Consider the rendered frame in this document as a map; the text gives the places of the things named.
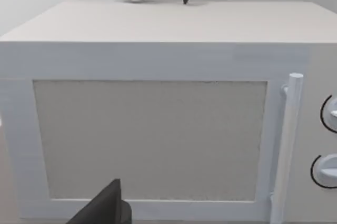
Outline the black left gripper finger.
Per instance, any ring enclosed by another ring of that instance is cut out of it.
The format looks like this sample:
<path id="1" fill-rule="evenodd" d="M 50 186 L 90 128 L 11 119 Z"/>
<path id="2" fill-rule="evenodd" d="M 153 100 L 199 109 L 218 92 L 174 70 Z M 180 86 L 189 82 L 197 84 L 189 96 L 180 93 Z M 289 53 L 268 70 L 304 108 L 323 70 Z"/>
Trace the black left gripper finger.
<path id="1" fill-rule="evenodd" d="M 132 224 L 132 209 L 122 199 L 121 180 L 111 181 L 66 224 Z"/>

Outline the pale microwave door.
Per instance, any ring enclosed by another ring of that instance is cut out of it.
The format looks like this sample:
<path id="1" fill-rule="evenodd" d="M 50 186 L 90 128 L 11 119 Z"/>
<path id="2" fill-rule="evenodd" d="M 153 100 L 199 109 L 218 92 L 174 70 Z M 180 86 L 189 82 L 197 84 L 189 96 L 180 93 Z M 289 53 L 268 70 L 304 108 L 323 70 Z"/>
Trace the pale microwave door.
<path id="1" fill-rule="evenodd" d="M 281 85 L 290 73 L 305 72 L 308 57 L 301 45 L 2 44 L 0 111 L 19 216 L 65 219 L 86 203 L 49 196 L 34 80 L 264 80 L 268 87 L 254 201 L 131 200 L 131 206 L 137 220 L 268 220 Z"/>

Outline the pale microwave oven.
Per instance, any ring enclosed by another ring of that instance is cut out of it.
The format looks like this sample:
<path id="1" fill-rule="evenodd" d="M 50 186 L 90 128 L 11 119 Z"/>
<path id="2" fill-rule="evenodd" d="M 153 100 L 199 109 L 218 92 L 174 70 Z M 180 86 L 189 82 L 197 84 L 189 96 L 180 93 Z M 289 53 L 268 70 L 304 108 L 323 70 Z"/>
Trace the pale microwave oven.
<path id="1" fill-rule="evenodd" d="M 0 47 L 8 43 L 307 48 L 283 222 L 337 222 L 337 189 L 310 176 L 318 155 L 337 154 L 337 134 L 320 121 L 324 100 L 337 96 L 337 14 L 306 2 L 71 1 L 0 37 Z M 277 112 L 270 214 L 288 80 Z M 34 80 L 49 196 L 87 203 L 119 178 L 130 203 L 252 202 L 267 87 L 264 80 Z"/>

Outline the pale microwave knob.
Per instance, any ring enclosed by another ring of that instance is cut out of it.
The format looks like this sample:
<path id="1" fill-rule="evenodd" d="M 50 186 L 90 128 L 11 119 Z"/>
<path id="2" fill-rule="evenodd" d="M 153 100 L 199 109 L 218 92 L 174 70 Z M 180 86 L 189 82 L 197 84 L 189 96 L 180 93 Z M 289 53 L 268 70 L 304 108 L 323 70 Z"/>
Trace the pale microwave knob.
<path id="1" fill-rule="evenodd" d="M 310 176 L 320 188 L 337 189 L 337 154 L 318 155 L 311 164 Z"/>
<path id="2" fill-rule="evenodd" d="M 325 129 L 337 134 L 337 96 L 328 96 L 320 108 L 320 121 Z"/>

